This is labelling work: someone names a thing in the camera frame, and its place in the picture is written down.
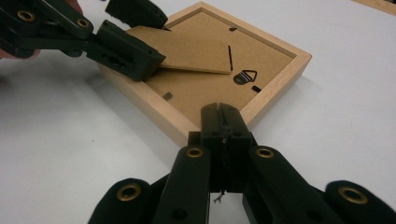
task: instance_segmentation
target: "white background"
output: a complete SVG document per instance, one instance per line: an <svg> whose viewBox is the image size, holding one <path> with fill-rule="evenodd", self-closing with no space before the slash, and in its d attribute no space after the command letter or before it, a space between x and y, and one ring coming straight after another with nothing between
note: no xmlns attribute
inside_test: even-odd
<svg viewBox="0 0 396 224"><path fill-rule="evenodd" d="M79 2L95 27L115 21L107 2ZM196 1L154 3L172 15ZM251 130L259 144L318 189L347 179L396 208L396 17L349 0L207 3L313 55ZM86 223L114 183L154 182L177 151L95 62L0 60L0 223ZM212 203L210 223L248 223L241 196Z"/></svg>

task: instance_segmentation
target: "metal rivet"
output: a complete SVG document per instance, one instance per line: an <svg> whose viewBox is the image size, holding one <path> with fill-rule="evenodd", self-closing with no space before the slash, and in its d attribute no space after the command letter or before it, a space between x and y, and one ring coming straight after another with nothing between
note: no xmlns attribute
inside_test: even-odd
<svg viewBox="0 0 396 224"><path fill-rule="evenodd" d="M338 189L338 193L350 203L366 204L369 202L363 193L351 187L341 187Z"/></svg>
<svg viewBox="0 0 396 224"><path fill-rule="evenodd" d="M86 21L86 20L83 20L83 19L78 19L77 20L77 24L79 26L81 26L81 27L84 27L84 28L87 28L87 27L90 26L90 23L88 21Z"/></svg>
<svg viewBox="0 0 396 224"><path fill-rule="evenodd" d="M204 155L204 152L198 147L192 147L192 148L187 149L186 154L189 157L197 158L197 157L201 157L202 155Z"/></svg>
<svg viewBox="0 0 396 224"><path fill-rule="evenodd" d="M129 202L137 198L141 192L142 189L139 185L135 183L127 184L122 186L119 191L117 191L117 198L122 202Z"/></svg>
<svg viewBox="0 0 396 224"><path fill-rule="evenodd" d="M19 18L21 18L23 21L34 21L35 20L35 14L33 14L30 11L25 11L25 10L19 10L17 12L17 15Z"/></svg>
<svg viewBox="0 0 396 224"><path fill-rule="evenodd" d="M274 157L274 152L271 151L270 149L267 148L259 148L256 150L256 154L260 157L263 157L265 159L269 159Z"/></svg>

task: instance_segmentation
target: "gripper arm link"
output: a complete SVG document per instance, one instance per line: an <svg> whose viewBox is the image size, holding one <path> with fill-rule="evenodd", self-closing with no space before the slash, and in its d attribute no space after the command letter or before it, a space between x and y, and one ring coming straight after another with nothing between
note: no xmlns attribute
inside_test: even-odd
<svg viewBox="0 0 396 224"><path fill-rule="evenodd" d="M152 185L115 184L89 223L204 224L210 193L224 191L243 194L250 223L396 223L396 213L357 184L310 186L280 152L257 146L236 108L212 104L201 113L202 131L190 133L169 175Z"/></svg>
<svg viewBox="0 0 396 224"><path fill-rule="evenodd" d="M110 0L106 11L132 27L160 29L167 21L149 0ZM0 49L15 57L29 58L35 49L59 49L70 57L85 51L88 58L134 81L147 80L165 59L110 21L96 35L92 31L92 23L64 0L0 1Z"/></svg>

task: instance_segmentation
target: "human hand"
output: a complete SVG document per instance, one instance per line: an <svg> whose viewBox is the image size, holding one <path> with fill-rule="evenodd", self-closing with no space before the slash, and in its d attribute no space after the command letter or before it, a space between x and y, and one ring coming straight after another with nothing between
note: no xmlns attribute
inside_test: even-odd
<svg viewBox="0 0 396 224"><path fill-rule="evenodd" d="M82 14L82 9L78 3L78 0L64 0L67 4L69 4L71 7L73 7L76 11ZM40 53L39 49L36 49L34 54L30 58L35 58L38 54ZM2 58L9 58L9 59L16 59L15 56L10 55L9 53L3 51L0 49L0 59Z"/></svg>

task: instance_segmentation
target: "wooden frame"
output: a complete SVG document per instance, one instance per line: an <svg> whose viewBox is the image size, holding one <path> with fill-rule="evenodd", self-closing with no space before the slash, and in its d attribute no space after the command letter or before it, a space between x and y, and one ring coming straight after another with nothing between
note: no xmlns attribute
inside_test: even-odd
<svg viewBox="0 0 396 224"><path fill-rule="evenodd" d="M354 2L372 7L390 15L396 16L396 5L384 0L353 0Z"/></svg>
<svg viewBox="0 0 396 224"><path fill-rule="evenodd" d="M251 128L259 121L260 117L276 98L301 75L310 61L311 55L203 2L197 3L169 17L169 21L165 24L165 27L169 29L176 28L184 21L202 13L225 26L236 28L239 34L259 41L271 51L290 58L287 63L282 65L281 69L276 70L276 75L262 87L262 90L257 94L255 93L256 95L251 100L248 99L248 102L240 108L240 113L245 123ZM100 69L123 94L179 146L186 146L189 132L200 130L199 124L188 119L179 109L176 109L165 101L160 94L150 87L150 83L133 82L128 77L120 75L102 65L100 65Z"/></svg>

